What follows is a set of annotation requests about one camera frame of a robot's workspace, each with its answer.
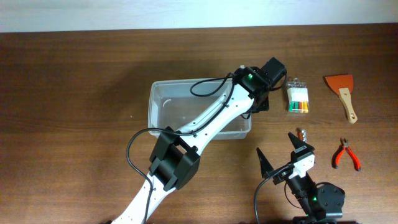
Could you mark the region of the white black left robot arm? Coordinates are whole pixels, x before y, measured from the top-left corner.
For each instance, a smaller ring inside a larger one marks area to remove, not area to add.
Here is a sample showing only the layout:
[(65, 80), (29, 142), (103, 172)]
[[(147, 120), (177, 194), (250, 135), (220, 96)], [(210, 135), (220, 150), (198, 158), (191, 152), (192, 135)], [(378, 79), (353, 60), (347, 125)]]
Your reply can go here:
[(286, 79), (287, 69), (276, 58), (261, 68), (241, 66), (220, 78), (221, 84), (228, 87), (194, 120), (177, 130), (149, 128), (148, 131), (159, 133), (149, 158), (149, 171), (145, 174), (129, 163), (144, 178), (144, 183), (113, 222), (145, 223), (169, 194), (180, 190), (197, 173), (208, 143), (238, 116), (267, 111), (268, 94), (278, 90), (278, 82)]

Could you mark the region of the orange scraper wooden handle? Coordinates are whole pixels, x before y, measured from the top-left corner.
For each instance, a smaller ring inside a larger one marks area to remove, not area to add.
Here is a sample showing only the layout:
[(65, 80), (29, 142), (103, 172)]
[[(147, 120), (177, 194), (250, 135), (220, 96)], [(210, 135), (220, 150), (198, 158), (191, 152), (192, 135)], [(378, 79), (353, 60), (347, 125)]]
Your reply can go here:
[(351, 124), (357, 122), (358, 117), (354, 111), (351, 101), (351, 93), (354, 88), (353, 75), (330, 75), (325, 77), (325, 81), (330, 89), (338, 95), (338, 98), (342, 102), (346, 112), (347, 120)]

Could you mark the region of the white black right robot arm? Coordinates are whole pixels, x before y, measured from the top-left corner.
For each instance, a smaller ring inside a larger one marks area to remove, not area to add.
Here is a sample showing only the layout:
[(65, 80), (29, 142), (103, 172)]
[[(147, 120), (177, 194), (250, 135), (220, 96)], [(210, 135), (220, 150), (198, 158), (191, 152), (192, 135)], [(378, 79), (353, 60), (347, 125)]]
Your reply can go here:
[(284, 183), (289, 187), (305, 212), (304, 217), (294, 217), (294, 223), (336, 223), (343, 217), (345, 191), (329, 182), (314, 182), (308, 171), (315, 165), (315, 148), (293, 133), (288, 133), (288, 137), (294, 150), (290, 154), (290, 162), (278, 169), (271, 166), (259, 148), (256, 149), (264, 179), (254, 192), (256, 222), (260, 222), (257, 204), (259, 190), (271, 180), (274, 185)]

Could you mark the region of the clear plastic container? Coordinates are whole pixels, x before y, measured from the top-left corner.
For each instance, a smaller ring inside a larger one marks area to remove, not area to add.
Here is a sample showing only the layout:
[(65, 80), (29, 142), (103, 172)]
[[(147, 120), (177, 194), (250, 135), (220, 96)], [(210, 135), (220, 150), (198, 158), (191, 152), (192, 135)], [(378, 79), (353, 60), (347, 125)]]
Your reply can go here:
[[(214, 95), (204, 97), (204, 94), (216, 90), (221, 81), (193, 86), (198, 81), (198, 79), (184, 79), (154, 82), (149, 97), (148, 127), (170, 126), (173, 130), (177, 130), (204, 112), (229, 88), (231, 83), (228, 80)], [(190, 90), (201, 96), (191, 94)]]

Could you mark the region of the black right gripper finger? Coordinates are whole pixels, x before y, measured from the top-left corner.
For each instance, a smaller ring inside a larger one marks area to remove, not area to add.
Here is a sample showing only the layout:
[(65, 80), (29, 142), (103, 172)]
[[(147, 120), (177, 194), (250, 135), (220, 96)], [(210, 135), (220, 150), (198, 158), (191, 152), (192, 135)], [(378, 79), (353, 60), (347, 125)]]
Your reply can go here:
[(307, 144), (300, 140), (296, 135), (294, 135), (293, 133), (289, 132), (288, 133), (288, 137), (294, 147), (293, 152), (294, 153), (300, 153), (300, 152), (306, 152), (308, 151), (308, 147)]
[(274, 171), (274, 168), (258, 147), (256, 148), (256, 152), (260, 162), (261, 176), (263, 179), (268, 179), (270, 177), (270, 173)]

